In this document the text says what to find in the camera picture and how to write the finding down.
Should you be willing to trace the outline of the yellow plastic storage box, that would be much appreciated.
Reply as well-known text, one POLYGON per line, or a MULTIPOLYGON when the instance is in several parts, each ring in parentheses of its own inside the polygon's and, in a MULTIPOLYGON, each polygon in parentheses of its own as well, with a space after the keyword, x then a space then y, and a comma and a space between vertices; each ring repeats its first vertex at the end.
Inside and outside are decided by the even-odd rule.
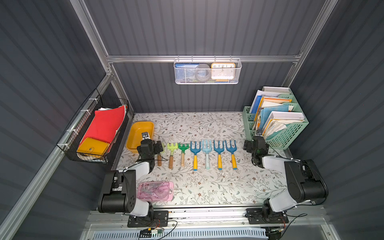
POLYGON ((131 151, 133 154, 138 154, 137 147, 141 145, 143 140, 142 133, 147 132, 150 136, 150 139, 153 139, 154 136, 155 124, 149 121, 140 121, 136 122, 131 126, 128 140, 126 143, 126 148, 131 151))

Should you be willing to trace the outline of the lime green rake wooden handle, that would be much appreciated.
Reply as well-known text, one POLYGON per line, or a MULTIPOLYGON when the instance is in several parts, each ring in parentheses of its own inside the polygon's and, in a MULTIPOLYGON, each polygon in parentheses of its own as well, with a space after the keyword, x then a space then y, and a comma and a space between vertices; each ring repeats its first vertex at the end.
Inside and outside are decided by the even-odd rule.
POLYGON ((169 169, 173 169, 174 164, 174 151, 178 149, 178 143, 167 143, 168 150, 171 151, 170 159, 169 159, 169 169))

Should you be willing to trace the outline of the dark blue rake yellow handle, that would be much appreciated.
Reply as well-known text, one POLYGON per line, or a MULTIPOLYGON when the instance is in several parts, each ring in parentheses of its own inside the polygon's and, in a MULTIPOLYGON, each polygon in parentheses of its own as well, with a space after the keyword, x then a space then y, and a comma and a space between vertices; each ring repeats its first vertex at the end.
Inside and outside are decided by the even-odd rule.
POLYGON ((237 150, 236 140, 234 141, 230 140, 229 144, 227 141, 225 141, 225 146, 226 146, 226 150, 231 153, 233 170, 237 170, 238 168, 237 168, 237 162, 235 157, 235 151, 237 150))

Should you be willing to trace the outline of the light blue rake pale handle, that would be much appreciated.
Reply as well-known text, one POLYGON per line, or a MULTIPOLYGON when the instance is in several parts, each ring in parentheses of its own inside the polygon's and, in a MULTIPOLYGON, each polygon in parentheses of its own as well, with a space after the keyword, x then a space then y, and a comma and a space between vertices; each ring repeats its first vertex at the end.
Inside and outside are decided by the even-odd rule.
POLYGON ((210 157, 209 154, 213 150, 213 145, 211 140, 202 140, 202 151, 205 153, 206 156, 206 169, 209 170, 210 167, 210 157))

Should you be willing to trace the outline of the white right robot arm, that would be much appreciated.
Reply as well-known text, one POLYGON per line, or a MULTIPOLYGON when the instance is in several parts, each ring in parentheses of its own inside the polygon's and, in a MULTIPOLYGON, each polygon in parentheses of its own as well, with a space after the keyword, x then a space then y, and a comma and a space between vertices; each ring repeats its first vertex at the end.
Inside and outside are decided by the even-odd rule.
POLYGON ((297 160, 269 154, 269 145, 262 136, 246 140, 243 149, 251 154, 252 164, 286 176, 287 188, 279 195, 268 198, 262 207, 263 217, 282 214, 296 206, 321 205, 329 190, 313 160, 297 160))

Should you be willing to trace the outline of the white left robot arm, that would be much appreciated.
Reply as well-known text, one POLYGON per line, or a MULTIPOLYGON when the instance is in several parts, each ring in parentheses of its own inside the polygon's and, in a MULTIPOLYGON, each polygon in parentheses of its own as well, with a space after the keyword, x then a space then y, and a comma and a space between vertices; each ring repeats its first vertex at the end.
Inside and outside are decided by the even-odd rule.
POLYGON ((151 173, 155 155, 163 151, 161 141, 154 141, 147 132, 137 147, 139 159, 125 170, 109 171, 104 177, 98 201, 98 211, 105 214, 121 213, 134 217, 147 217, 152 209, 149 202, 137 197, 137 180, 151 173))

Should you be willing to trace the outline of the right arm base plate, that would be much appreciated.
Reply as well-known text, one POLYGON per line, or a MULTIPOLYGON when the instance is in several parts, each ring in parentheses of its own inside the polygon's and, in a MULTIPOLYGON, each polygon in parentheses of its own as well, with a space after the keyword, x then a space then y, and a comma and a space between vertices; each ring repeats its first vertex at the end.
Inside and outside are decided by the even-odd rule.
POLYGON ((246 209, 245 217, 249 224, 287 224, 289 219, 283 213, 275 213, 270 209, 249 208, 246 209))

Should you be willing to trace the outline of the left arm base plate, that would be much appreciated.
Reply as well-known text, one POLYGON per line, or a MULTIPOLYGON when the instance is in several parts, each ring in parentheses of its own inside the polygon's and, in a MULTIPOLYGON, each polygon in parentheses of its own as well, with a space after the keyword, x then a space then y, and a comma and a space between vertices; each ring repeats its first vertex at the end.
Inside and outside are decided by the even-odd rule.
POLYGON ((166 227, 169 221, 168 211, 150 211, 145 217, 129 216, 128 228, 166 227))

